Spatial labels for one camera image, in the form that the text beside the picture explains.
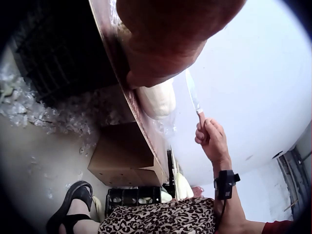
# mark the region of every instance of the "wooden board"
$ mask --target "wooden board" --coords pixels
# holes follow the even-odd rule
[[[121,86],[129,108],[154,157],[161,165],[167,178],[169,178],[165,140],[153,127],[152,120],[143,112],[135,92],[130,90],[126,84],[126,76],[129,72],[129,66],[126,56],[110,23],[110,2],[109,0],[89,0],[89,3],[107,56],[113,67],[113,71]]]

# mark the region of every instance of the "hand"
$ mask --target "hand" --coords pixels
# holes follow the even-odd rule
[[[207,131],[208,137],[206,139],[204,139],[203,131]],[[198,123],[195,135],[195,142],[202,145],[202,149],[212,163],[222,163],[231,160],[223,127],[216,120],[206,119],[204,129]]]

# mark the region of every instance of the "black plastic crate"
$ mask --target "black plastic crate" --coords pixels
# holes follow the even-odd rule
[[[138,189],[119,189],[111,188],[106,196],[105,216],[108,217],[117,206],[143,206],[139,199],[150,197],[152,202],[149,204],[161,203],[160,187],[139,187]]]

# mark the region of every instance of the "leopard print skirt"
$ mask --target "leopard print skirt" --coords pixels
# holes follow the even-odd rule
[[[115,208],[99,227],[106,233],[213,234],[213,199],[191,198],[178,202]]]

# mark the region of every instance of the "white wall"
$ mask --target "white wall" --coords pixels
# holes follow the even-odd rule
[[[277,160],[240,175],[236,187],[246,219],[258,222],[292,220],[290,198]],[[202,186],[204,197],[214,198],[213,184]]]
[[[286,152],[311,121],[311,41],[281,1],[248,0],[190,67],[206,117],[223,125],[236,172]],[[194,142],[198,117],[182,72],[174,78],[178,133],[171,138],[191,185],[212,182]]]
[[[302,134],[300,139],[298,140],[296,147],[301,155],[302,158],[306,157],[312,149],[312,124],[309,123],[308,127],[306,128],[305,132]],[[303,162],[307,175],[310,179],[311,183],[311,171],[312,171],[312,160],[311,155]]]

